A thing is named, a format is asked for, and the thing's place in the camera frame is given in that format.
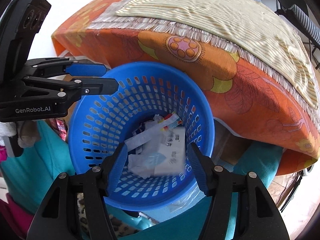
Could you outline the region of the left hand in glove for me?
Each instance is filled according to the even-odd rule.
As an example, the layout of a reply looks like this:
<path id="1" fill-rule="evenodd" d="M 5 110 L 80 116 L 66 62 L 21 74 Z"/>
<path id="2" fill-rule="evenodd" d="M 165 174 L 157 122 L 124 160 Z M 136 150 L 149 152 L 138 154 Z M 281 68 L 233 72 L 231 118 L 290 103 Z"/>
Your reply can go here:
<path id="1" fill-rule="evenodd" d="M 1 146 L 5 146 L 4 137 L 18 136 L 17 142 L 21 148 L 32 147 L 41 139 L 35 121 L 1 122 Z"/>

